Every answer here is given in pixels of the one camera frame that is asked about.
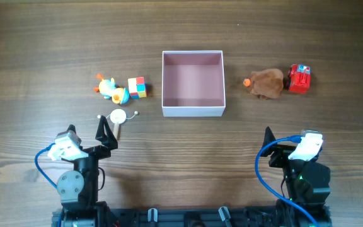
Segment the white wooden pellet drum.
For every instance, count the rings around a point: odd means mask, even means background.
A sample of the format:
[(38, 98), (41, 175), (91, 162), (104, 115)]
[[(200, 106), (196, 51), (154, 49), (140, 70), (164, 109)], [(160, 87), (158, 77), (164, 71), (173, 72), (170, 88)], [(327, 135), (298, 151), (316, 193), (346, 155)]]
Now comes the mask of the white wooden pellet drum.
[(126, 120), (133, 119), (137, 115), (139, 115), (139, 112), (134, 111), (133, 116), (128, 117), (124, 110), (118, 108), (113, 110), (108, 116), (106, 116), (106, 119), (114, 124), (113, 135), (115, 136), (116, 140), (118, 140), (120, 125), (123, 124)]

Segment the brown plush toy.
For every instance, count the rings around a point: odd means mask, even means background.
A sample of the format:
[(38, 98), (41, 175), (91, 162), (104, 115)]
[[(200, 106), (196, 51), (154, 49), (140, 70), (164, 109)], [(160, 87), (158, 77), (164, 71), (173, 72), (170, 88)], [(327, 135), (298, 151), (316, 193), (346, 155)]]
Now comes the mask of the brown plush toy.
[(284, 75), (280, 69), (252, 71), (251, 78), (245, 78), (243, 84), (250, 89), (252, 95), (261, 100), (276, 99), (284, 88)]

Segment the yellow blue toy duck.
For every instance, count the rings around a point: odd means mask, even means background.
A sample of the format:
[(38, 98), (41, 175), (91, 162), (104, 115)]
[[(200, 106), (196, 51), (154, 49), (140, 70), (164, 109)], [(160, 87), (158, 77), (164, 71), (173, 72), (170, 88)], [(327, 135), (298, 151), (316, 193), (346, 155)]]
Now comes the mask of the yellow blue toy duck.
[(129, 101), (130, 93), (125, 87), (118, 87), (115, 80), (105, 79), (102, 74), (97, 74), (96, 77), (100, 80), (98, 86), (93, 89), (100, 93), (105, 99), (111, 99), (117, 105), (123, 105)]

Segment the colourful two-by-two puzzle cube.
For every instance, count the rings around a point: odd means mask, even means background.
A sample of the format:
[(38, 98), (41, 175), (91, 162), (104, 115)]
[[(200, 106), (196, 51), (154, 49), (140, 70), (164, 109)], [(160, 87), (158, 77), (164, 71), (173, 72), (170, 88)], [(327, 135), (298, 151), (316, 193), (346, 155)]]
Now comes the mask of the colourful two-by-two puzzle cube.
[(129, 78), (128, 89), (130, 97), (133, 99), (147, 97), (147, 88), (144, 77)]

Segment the red toy robot car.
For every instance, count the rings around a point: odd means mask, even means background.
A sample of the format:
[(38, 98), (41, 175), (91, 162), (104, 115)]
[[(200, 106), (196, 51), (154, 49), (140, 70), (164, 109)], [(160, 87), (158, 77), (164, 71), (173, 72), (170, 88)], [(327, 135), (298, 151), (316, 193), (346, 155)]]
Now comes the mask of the red toy robot car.
[(311, 83), (311, 68), (302, 64), (293, 64), (288, 72), (287, 88), (294, 93), (306, 94)]

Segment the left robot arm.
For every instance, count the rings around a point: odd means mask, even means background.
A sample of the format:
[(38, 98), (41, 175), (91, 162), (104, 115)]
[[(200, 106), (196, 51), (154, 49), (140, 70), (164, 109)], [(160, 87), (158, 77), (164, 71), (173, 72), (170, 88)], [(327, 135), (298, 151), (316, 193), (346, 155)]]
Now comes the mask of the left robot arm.
[(62, 204), (60, 226), (119, 226), (120, 221), (106, 202), (98, 201), (98, 183), (101, 168), (98, 162), (111, 157), (118, 148), (107, 119), (102, 116), (95, 139), (100, 145), (83, 148), (74, 125), (61, 132), (55, 139), (58, 157), (74, 165), (73, 170), (63, 173), (57, 181), (57, 191)]

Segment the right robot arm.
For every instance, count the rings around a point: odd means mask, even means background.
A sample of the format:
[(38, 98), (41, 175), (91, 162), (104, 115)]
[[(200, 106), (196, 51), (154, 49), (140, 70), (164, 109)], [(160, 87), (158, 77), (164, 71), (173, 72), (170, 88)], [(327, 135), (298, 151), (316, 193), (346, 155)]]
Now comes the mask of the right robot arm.
[[(255, 173), (260, 183), (278, 198), (272, 226), (331, 226), (329, 207), (330, 169), (318, 163), (323, 135), (303, 130), (300, 135), (276, 139), (271, 128), (265, 129), (262, 148), (255, 158)], [(283, 171), (281, 186), (287, 187), (286, 197), (271, 188), (259, 171), (261, 157), (269, 157), (268, 165)]]

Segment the white square cardboard box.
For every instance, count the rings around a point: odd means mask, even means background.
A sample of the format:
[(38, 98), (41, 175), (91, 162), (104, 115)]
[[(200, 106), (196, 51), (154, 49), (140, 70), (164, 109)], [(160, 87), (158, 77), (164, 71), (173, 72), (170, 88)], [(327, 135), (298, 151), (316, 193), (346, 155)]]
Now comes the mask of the white square cardboard box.
[(164, 51), (164, 117), (220, 117), (226, 108), (221, 50)]

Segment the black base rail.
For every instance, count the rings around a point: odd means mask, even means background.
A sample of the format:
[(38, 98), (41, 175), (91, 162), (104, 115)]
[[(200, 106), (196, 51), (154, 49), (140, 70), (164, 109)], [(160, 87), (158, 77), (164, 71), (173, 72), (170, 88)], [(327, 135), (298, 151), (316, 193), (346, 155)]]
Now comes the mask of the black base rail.
[(314, 226), (301, 211), (278, 206), (229, 209), (112, 209), (112, 226)]

